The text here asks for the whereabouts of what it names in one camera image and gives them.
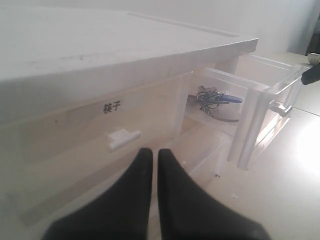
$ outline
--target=white wall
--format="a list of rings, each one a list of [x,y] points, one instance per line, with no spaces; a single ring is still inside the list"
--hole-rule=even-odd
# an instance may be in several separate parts
[[[259,38],[256,53],[304,54],[319,0],[0,0],[5,5],[119,9]]]

